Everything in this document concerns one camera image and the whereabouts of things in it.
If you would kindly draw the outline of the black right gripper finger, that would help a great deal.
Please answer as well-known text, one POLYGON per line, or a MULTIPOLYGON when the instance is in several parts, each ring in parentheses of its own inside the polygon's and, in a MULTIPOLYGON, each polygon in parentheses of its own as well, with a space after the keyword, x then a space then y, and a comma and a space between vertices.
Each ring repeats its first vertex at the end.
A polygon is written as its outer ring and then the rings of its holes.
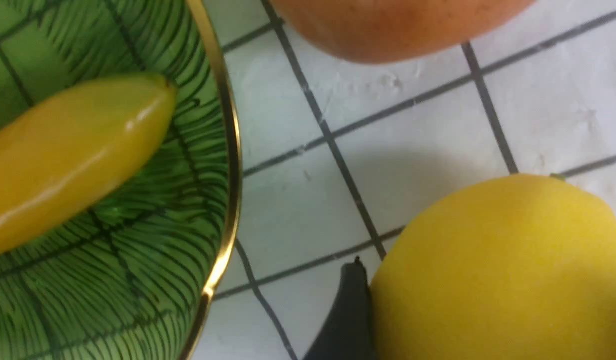
POLYGON ((372 297, 359 256, 342 265, 337 294, 305 360, 376 360, 372 297))

